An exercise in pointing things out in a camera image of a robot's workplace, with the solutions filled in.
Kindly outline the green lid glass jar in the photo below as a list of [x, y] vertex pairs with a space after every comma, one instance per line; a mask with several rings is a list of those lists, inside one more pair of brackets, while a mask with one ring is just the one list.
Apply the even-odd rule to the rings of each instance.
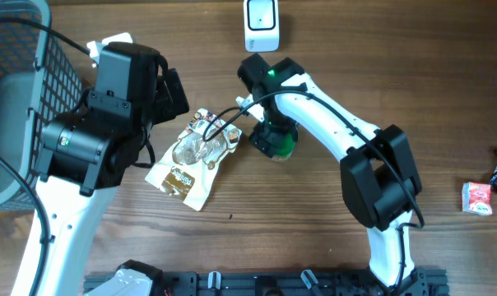
[[283, 162], [288, 160], [296, 145], [297, 140], [294, 138], [293, 134], [288, 133], [281, 141], [281, 144], [276, 148], [276, 153], [272, 157], [274, 161]]

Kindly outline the white brown snack pouch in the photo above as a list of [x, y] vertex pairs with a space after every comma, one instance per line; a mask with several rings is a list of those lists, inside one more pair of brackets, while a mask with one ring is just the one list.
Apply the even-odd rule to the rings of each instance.
[[177, 141], [146, 175], [145, 180], [170, 197], [200, 211], [210, 195], [221, 161], [235, 152], [242, 131], [230, 125], [210, 141], [225, 124], [207, 109], [199, 109]]

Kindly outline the red snack packet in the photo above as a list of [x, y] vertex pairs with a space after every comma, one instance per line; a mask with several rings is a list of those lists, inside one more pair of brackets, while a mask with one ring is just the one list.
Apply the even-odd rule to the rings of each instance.
[[482, 183], [464, 183], [462, 187], [462, 211], [476, 215], [492, 215], [490, 205], [491, 186]]

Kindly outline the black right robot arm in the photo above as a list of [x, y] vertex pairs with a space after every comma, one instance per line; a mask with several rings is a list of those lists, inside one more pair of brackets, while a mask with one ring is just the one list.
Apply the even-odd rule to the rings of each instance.
[[271, 66], [255, 53], [237, 75], [249, 92], [240, 106], [258, 119], [250, 143], [274, 160], [291, 156], [299, 127], [322, 143], [340, 165], [348, 211], [367, 229], [369, 270], [391, 294], [401, 293], [415, 269], [407, 230], [425, 224], [416, 203], [422, 185], [405, 132], [356, 117], [291, 58]]

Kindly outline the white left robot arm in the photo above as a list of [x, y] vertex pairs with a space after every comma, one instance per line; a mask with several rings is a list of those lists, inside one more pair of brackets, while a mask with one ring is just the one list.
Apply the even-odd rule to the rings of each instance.
[[187, 113], [178, 73], [156, 49], [111, 42], [95, 84], [42, 131], [39, 207], [12, 292], [74, 295], [96, 230], [127, 168], [151, 148], [151, 129]]

